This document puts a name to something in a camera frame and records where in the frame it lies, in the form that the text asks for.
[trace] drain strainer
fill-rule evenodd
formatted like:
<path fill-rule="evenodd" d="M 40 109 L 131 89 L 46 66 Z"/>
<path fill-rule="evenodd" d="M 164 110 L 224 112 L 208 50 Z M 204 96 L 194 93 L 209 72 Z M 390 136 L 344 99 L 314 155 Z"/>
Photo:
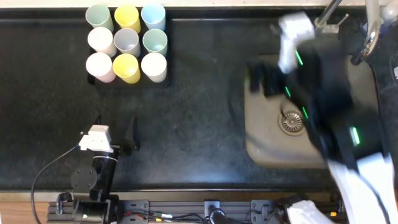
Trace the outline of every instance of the drain strainer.
<path fill-rule="evenodd" d="M 278 123 L 285 134 L 298 136 L 304 132 L 303 119 L 298 112 L 288 111 L 284 117 L 280 114 Z"/>

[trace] black countertop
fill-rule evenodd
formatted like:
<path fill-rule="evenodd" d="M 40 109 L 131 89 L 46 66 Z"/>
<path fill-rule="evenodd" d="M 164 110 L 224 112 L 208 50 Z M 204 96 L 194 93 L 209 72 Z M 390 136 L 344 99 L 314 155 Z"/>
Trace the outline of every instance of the black countertop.
<path fill-rule="evenodd" d="M 335 187 L 327 170 L 269 169 L 255 164 L 246 152 L 245 63 L 258 53 L 278 53 L 279 37 L 270 29 L 277 17 L 176 18 L 169 36 L 172 84 L 164 89 L 104 90 L 87 83 L 90 27 L 84 9 L 72 14 L 79 16 L 0 20 L 0 190 L 29 190 L 38 171 L 76 145 L 79 132 L 98 113 L 111 127 L 126 113 L 138 118 L 141 150 L 119 158 L 115 191 Z M 343 24 L 340 39 L 348 52 L 363 43 L 361 21 L 351 16 Z M 397 37 L 398 29 L 390 31 L 369 57 L 394 161 L 398 86 L 390 58 L 398 53 Z M 228 113 L 229 89 L 235 122 Z M 91 152 L 72 152 L 42 174 L 37 188 L 70 189 L 73 170 L 91 164 L 91 158 Z"/>

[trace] sink basin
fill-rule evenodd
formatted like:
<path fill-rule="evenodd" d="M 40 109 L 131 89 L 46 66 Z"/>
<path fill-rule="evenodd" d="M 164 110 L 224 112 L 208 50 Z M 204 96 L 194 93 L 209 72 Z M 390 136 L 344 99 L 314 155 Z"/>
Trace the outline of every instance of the sink basin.
<path fill-rule="evenodd" d="M 377 109 L 376 86 L 367 62 L 354 66 L 347 56 L 348 78 L 354 103 Z M 276 63 L 278 55 L 261 55 L 260 60 Z M 280 108 L 285 113 L 284 119 Z M 265 98 L 262 91 L 251 93 L 244 84 L 246 149 L 251 159 L 266 167 L 326 168 L 318 150 L 308 140 L 302 114 L 285 96 Z"/>

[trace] metal faucet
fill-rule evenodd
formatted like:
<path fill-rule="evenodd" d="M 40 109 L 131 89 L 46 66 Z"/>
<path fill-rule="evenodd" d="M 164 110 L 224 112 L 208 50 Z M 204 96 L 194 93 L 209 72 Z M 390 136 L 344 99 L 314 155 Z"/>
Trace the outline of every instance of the metal faucet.
<path fill-rule="evenodd" d="M 327 20 L 331 14 L 336 10 L 342 0 L 332 0 L 326 7 L 322 15 L 315 19 L 315 27 L 323 29 L 326 26 Z M 366 35 L 365 43 L 357 53 L 351 58 L 353 65 L 359 65 L 369 54 L 373 51 L 374 46 L 380 34 L 380 8 L 379 0 L 365 0 L 366 15 L 368 17 L 368 33 Z"/>

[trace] cup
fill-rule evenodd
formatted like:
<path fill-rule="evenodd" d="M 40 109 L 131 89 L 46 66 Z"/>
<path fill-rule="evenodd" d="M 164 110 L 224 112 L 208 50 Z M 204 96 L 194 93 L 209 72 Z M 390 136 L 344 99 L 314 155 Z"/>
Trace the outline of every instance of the cup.
<path fill-rule="evenodd" d="M 114 44 L 123 54 L 131 54 L 138 57 L 141 54 L 138 34 L 135 30 L 125 28 L 114 35 Z"/>
<path fill-rule="evenodd" d="M 122 28 L 130 28 L 135 30 L 138 34 L 141 31 L 141 24 L 139 22 L 139 13 L 136 7 L 132 4 L 119 6 L 114 12 L 114 19 Z"/>
<path fill-rule="evenodd" d="M 167 55 L 167 36 L 160 29 L 148 30 L 142 38 L 142 43 L 149 53 Z"/>
<path fill-rule="evenodd" d="M 167 61 L 159 53 L 145 55 L 141 62 L 142 71 L 153 81 L 159 83 L 166 78 Z"/>
<path fill-rule="evenodd" d="M 131 54 L 121 54 L 114 59 L 113 71 L 128 84 L 138 82 L 141 77 L 138 61 Z"/>
<path fill-rule="evenodd" d="M 97 27 L 90 31 L 87 41 L 88 45 L 97 52 L 106 53 L 109 57 L 116 54 L 112 32 L 105 27 Z"/>
<path fill-rule="evenodd" d="M 86 61 L 87 72 L 102 82 L 108 83 L 116 78 L 112 70 L 112 60 L 105 53 L 98 52 L 90 55 Z"/>
<path fill-rule="evenodd" d="M 104 5 L 94 5 L 87 9 L 86 20 L 94 28 L 105 27 L 113 32 L 113 21 L 108 7 Z"/>
<path fill-rule="evenodd" d="M 166 28 L 166 10 L 161 4 L 144 6 L 141 10 L 141 17 L 148 29 L 164 31 Z"/>

